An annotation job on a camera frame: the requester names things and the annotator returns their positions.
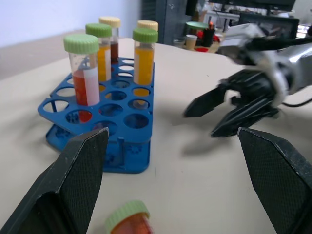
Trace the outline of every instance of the test tube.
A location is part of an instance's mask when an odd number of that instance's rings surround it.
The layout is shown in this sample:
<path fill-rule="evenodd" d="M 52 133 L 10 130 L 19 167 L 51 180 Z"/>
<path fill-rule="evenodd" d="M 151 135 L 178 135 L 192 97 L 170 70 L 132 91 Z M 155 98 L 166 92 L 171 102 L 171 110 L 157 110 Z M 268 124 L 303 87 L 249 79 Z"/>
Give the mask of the test tube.
<path fill-rule="evenodd" d="M 111 62 L 112 65 L 118 64 L 120 19 L 112 16 L 102 16 L 98 21 L 99 23 L 104 23 L 112 27 L 113 36 L 111 37 Z"/>
<path fill-rule="evenodd" d="M 69 53 L 77 104 L 98 104 L 98 38 L 86 34 L 69 35 L 64 38 L 64 48 Z M 91 116 L 87 111 L 79 111 L 81 122 L 87 122 Z"/>
<path fill-rule="evenodd" d="M 112 27 L 102 23 L 86 25 L 86 34 L 98 38 L 99 51 L 97 53 L 98 80 L 107 81 L 112 78 L 111 66 L 111 36 Z"/>
<path fill-rule="evenodd" d="M 152 234 L 149 217 L 150 213 L 142 201 L 127 202 L 115 210 L 105 221 L 106 233 Z"/>
<path fill-rule="evenodd" d="M 156 21 L 152 21 L 152 20 L 139 20 L 137 22 L 137 27 L 138 28 L 149 28 L 149 29 L 153 29 L 155 31 L 158 31 L 158 23 Z"/>
<path fill-rule="evenodd" d="M 149 28 L 136 28 L 133 31 L 135 41 L 134 82 L 139 85 L 150 85 L 153 80 L 155 42 L 158 32 Z M 136 96 L 147 96 L 144 88 L 134 90 Z"/>

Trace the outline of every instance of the paper cup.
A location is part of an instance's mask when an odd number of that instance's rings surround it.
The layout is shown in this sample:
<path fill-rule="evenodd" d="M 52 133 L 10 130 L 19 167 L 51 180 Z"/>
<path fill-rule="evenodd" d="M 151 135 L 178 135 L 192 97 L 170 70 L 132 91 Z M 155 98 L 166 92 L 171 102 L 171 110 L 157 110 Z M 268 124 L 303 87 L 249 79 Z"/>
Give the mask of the paper cup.
<path fill-rule="evenodd" d="M 186 49 L 194 50 L 197 41 L 197 36 L 188 34 L 186 35 Z"/>

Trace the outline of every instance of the beige table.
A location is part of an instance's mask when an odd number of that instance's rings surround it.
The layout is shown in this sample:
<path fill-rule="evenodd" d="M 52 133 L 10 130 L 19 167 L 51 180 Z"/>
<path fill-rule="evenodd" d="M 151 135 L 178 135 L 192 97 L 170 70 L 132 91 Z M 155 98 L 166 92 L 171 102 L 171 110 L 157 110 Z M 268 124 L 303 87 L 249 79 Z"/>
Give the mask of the beige table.
<path fill-rule="evenodd" d="M 122 39 L 120 56 L 133 58 L 133 45 L 131 39 Z M 155 62 L 150 166 L 138 175 L 104 173 L 88 233 L 104 233 L 110 212 L 141 199 L 156 234 L 274 234 L 252 188 L 238 138 L 209 137 L 232 107 L 223 104 L 201 118 L 181 117 L 192 99 L 241 67 L 221 55 L 160 44 Z M 69 72 L 66 58 L 0 81 L 0 227 L 59 155 L 45 142 L 51 123 L 38 115 L 37 107 Z M 310 95 L 311 89 L 304 90 L 289 102 Z M 290 140 L 309 156 L 311 107 L 282 108 L 279 119 L 264 119 L 254 128 Z"/>

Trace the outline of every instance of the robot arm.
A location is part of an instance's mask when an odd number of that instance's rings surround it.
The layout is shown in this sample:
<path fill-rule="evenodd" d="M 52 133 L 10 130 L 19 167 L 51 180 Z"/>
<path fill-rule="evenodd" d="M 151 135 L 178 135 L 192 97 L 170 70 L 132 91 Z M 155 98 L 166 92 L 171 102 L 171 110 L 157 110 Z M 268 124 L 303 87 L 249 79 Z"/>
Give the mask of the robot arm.
<path fill-rule="evenodd" d="M 224 102 L 227 90 L 238 91 L 240 96 L 231 99 L 236 108 L 218 123 L 212 137 L 233 136 L 239 127 L 250 127 L 264 117 L 275 116 L 288 95 L 312 84 L 312 43 L 280 52 L 254 49 L 254 39 L 264 40 L 263 37 L 255 24 L 231 27 L 219 52 L 245 65 L 245 69 L 193 100 L 184 112 L 185 117 L 203 116 Z"/>

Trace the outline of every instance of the blue test tube rack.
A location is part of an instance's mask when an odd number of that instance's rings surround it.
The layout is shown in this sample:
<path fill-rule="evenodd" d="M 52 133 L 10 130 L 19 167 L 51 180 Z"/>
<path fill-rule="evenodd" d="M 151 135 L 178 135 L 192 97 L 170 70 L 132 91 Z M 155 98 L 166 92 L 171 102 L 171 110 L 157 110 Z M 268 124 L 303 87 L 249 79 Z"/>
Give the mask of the blue test tube rack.
<path fill-rule="evenodd" d="M 110 132 L 103 170 L 115 173 L 141 173 L 149 166 L 153 126 L 154 74 L 151 85 L 133 81 L 133 59 L 119 58 L 112 66 L 112 79 L 99 82 L 100 103 L 94 106 L 77 105 L 75 95 L 64 97 L 64 89 L 73 89 L 69 74 L 38 107 L 39 114 L 53 122 L 46 134 L 47 142 L 62 151 L 72 137 L 92 129 L 108 127 Z M 142 88 L 148 96 L 135 96 Z M 58 110 L 58 103 L 66 103 Z M 92 115 L 81 122 L 79 112 Z"/>

